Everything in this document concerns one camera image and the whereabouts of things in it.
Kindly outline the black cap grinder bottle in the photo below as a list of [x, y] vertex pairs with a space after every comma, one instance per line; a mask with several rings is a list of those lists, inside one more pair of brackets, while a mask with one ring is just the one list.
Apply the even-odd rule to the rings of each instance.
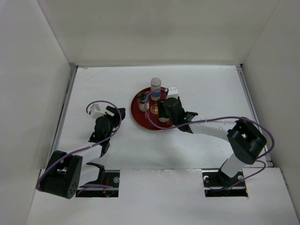
[[161, 117], [161, 118], [158, 118], [158, 120], [159, 120], [160, 122], [162, 122], [162, 123], [166, 123], [166, 122], [168, 122], [168, 121], [169, 121], [169, 119], [168, 119], [168, 118], [163, 118], [163, 117]]
[[137, 97], [138, 108], [140, 111], [145, 112], [149, 109], [149, 99], [147, 98], [146, 92], [140, 92]]

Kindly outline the tall blue label spice jar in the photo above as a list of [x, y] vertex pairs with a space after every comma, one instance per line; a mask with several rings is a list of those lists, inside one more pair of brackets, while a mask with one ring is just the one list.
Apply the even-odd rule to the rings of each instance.
[[161, 79], [154, 77], [150, 81], [150, 97], [153, 101], [158, 101], [161, 96]]

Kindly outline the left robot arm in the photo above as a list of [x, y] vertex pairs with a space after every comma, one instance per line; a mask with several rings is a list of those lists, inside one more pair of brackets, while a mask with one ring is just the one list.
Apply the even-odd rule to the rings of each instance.
[[109, 187], [105, 183], [105, 167], [93, 160], [107, 153], [110, 139], [119, 130], [126, 109], [107, 106], [106, 112], [101, 112], [93, 104], [86, 108], [86, 112], [96, 119], [87, 145], [71, 152], [54, 151], [46, 170], [37, 181], [37, 191], [71, 199], [77, 194], [78, 188]]

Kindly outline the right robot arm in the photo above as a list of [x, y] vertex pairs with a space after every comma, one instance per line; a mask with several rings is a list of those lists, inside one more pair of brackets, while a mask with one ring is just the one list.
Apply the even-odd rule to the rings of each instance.
[[198, 114], [185, 111], [179, 98], [159, 100], [157, 104], [159, 117], [170, 119], [173, 126], [180, 131], [208, 135], [229, 142], [233, 154], [221, 165], [213, 177], [219, 186], [231, 186], [238, 172], [246, 165], [254, 164], [267, 143], [254, 122], [247, 118], [227, 117], [192, 121]]

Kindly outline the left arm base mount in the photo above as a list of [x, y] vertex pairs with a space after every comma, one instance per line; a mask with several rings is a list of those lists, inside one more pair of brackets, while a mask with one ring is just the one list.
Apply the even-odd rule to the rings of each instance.
[[115, 198], [119, 196], [120, 170], [106, 170], [100, 177], [89, 182], [91, 187], [80, 187], [75, 196], [78, 198]]

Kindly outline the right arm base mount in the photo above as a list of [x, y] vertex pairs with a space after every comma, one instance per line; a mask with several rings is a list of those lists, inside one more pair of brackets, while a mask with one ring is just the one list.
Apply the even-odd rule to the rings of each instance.
[[218, 170], [202, 170], [202, 179], [206, 197], [248, 197], [242, 171], [228, 178]]

